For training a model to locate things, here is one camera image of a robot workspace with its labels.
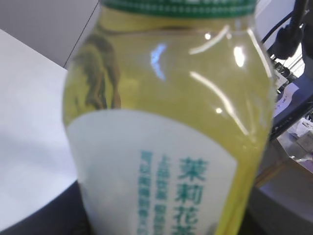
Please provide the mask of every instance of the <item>dark surface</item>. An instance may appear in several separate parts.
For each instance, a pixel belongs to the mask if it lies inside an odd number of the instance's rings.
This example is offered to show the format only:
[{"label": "dark surface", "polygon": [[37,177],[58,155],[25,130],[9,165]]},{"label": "dark surface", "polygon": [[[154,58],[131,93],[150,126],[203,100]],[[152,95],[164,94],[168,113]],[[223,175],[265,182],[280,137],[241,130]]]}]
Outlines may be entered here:
[{"label": "dark surface", "polygon": [[[0,235],[90,235],[78,184],[74,183],[47,206]],[[239,235],[266,235],[246,213]]]}]

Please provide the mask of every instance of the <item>green bottle cap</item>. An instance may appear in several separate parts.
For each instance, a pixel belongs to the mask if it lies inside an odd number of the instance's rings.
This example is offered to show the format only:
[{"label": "green bottle cap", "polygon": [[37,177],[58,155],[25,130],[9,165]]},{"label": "green bottle cap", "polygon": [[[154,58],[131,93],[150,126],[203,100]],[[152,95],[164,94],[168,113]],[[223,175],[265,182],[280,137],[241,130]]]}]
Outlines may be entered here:
[{"label": "green bottle cap", "polygon": [[228,18],[254,12],[257,0],[101,0],[106,7],[133,13],[181,17]]}]

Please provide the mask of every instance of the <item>chinese characters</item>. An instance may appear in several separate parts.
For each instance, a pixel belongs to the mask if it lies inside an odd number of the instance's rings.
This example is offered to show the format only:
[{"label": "chinese characters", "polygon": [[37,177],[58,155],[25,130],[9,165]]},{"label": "chinese characters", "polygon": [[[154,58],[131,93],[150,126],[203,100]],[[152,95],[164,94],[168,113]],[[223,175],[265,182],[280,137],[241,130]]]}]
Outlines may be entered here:
[{"label": "chinese characters", "polygon": [[203,185],[205,181],[205,172],[207,171],[208,162],[190,157],[180,161],[180,172],[177,185],[175,201],[179,203],[175,207],[174,220],[176,225],[173,226],[172,235],[195,235],[196,224],[198,222],[197,207],[202,200]]}]

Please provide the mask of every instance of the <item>white surface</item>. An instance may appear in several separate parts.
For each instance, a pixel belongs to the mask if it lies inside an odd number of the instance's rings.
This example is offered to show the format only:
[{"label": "white surface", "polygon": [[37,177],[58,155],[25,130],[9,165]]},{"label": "white surface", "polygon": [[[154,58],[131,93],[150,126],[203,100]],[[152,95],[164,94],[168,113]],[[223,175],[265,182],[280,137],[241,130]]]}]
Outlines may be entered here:
[{"label": "white surface", "polygon": [[61,123],[65,75],[0,30],[0,231],[76,179]]},{"label": "white surface", "polygon": [[0,0],[0,29],[64,66],[98,0]]}]

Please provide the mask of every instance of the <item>white label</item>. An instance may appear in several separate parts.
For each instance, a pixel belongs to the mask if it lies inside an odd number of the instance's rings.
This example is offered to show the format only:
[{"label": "white label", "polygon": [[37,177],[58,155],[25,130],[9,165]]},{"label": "white label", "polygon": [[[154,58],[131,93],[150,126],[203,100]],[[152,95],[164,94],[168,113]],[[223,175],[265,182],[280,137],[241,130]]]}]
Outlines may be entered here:
[{"label": "white label", "polygon": [[212,235],[237,162],[204,134],[159,115],[98,111],[68,128],[98,235]]},{"label": "white label", "polygon": [[283,91],[283,96],[280,98],[280,100],[276,102],[273,117],[279,115],[291,104],[292,96],[297,90],[299,90],[299,88],[294,83],[290,83],[285,87]]}]

